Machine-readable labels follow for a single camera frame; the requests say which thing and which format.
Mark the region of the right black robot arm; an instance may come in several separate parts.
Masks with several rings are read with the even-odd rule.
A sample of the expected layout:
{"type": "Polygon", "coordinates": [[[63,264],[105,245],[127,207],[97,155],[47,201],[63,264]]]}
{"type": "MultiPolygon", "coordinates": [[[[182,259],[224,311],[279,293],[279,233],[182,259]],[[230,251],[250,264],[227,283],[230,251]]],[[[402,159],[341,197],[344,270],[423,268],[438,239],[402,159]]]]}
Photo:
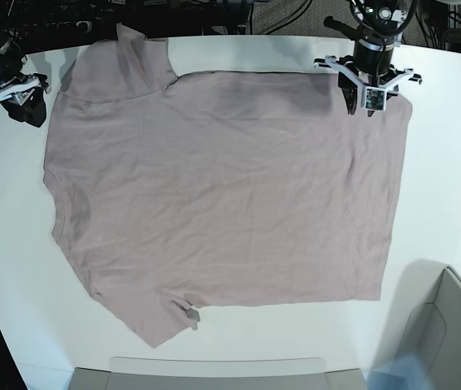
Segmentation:
{"type": "Polygon", "coordinates": [[[0,106],[11,119],[39,128],[46,121],[44,95],[50,84],[44,74],[24,74],[26,62],[11,35],[0,32],[0,106]]]}

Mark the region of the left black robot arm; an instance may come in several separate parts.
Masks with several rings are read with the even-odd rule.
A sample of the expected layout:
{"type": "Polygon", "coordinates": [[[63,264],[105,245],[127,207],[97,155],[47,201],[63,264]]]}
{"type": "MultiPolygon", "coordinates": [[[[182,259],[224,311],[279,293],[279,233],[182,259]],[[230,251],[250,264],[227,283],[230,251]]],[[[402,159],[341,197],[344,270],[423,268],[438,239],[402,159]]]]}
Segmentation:
{"type": "Polygon", "coordinates": [[[412,81],[420,84],[422,77],[411,68],[398,70],[392,64],[394,49],[417,11],[417,1],[350,1],[350,12],[359,26],[352,28],[332,16],[324,20],[331,28],[354,42],[352,55],[317,58],[315,67],[338,73],[347,113],[354,115],[360,108],[369,117],[385,111],[387,101],[399,94],[399,84],[412,81]]]}

